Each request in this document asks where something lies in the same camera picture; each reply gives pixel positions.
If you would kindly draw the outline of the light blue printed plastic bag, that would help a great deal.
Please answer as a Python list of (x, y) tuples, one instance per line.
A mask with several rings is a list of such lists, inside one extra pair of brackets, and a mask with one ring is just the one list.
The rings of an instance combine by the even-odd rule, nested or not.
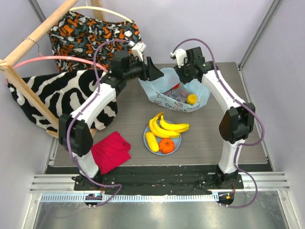
[[(207, 104), (210, 91), (197, 79), (183, 84), (173, 68), (162, 68), (161, 71), (164, 73), (162, 78), (154, 81), (139, 80), (150, 102), (171, 110), (187, 113)], [(178, 83), (180, 86), (177, 89), (172, 89)], [(197, 103), (193, 106), (186, 103), (189, 94), (195, 94), (198, 98)]]

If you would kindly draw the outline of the red fake tomato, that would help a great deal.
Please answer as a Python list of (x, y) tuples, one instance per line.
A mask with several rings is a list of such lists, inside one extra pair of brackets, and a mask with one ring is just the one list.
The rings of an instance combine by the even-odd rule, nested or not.
[(172, 89), (177, 89), (180, 86), (180, 84), (176, 84), (174, 87), (172, 87)]

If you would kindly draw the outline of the green yellow fake citrus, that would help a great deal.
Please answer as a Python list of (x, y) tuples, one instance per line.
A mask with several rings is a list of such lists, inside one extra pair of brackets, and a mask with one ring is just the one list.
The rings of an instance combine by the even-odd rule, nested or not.
[(194, 104), (197, 103), (197, 96), (195, 94), (189, 94), (188, 97), (186, 98), (186, 103), (193, 106)]

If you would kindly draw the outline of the yellow fake banana bunch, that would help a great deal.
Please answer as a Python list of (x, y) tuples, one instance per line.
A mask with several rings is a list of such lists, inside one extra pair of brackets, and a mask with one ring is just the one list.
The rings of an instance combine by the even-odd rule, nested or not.
[(180, 133), (175, 132), (175, 131), (169, 131), (169, 130), (162, 129), (157, 124), (157, 120), (159, 119), (159, 117), (162, 114), (163, 114), (163, 112), (159, 112), (154, 118), (152, 118), (149, 121), (149, 129), (150, 129), (150, 131), (154, 135), (156, 135), (157, 137), (160, 137), (160, 138), (179, 138), (180, 137)]

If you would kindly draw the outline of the yellow fake lemon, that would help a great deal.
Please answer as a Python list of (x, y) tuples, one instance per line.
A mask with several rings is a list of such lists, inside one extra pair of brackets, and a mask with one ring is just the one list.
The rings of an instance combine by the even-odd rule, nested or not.
[(155, 135), (152, 132), (145, 133), (145, 139), (147, 141), (149, 149), (156, 153), (159, 151), (159, 144), (157, 142), (157, 139)]

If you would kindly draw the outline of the orange fake pumpkin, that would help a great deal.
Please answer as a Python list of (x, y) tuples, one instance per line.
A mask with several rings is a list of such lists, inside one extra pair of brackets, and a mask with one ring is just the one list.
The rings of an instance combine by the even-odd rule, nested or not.
[(173, 152), (174, 149), (175, 149), (174, 141), (172, 141), (169, 138), (164, 138), (159, 143), (159, 150), (163, 154), (169, 154), (169, 153)]

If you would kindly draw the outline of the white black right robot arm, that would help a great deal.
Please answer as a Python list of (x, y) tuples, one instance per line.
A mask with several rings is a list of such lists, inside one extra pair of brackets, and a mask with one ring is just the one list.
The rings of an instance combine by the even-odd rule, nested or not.
[(214, 96), (224, 115), (219, 124), (219, 133), (224, 141), (222, 156), (216, 167), (215, 182), (227, 188), (237, 180), (238, 159), (242, 145), (253, 131), (255, 106), (245, 103), (228, 85), (217, 65), (203, 57), (200, 47), (175, 49), (171, 58), (177, 61), (174, 67), (182, 83), (198, 80)]

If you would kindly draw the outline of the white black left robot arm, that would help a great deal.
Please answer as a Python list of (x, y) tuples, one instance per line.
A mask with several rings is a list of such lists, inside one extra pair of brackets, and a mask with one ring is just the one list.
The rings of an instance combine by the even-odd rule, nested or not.
[(93, 137), (90, 127), (93, 121), (125, 88), (127, 78), (153, 81), (163, 76), (150, 57), (145, 62), (137, 59), (132, 63), (131, 56), (126, 51), (116, 52), (111, 70), (97, 77), (97, 88), (92, 95), (75, 111), (60, 116), (59, 142), (69, 152), (80, 174), (86, 177), (85, 185), (90, 190), (97, 190), (102, 183), (98, 176), (101, 170), (91, 152)]

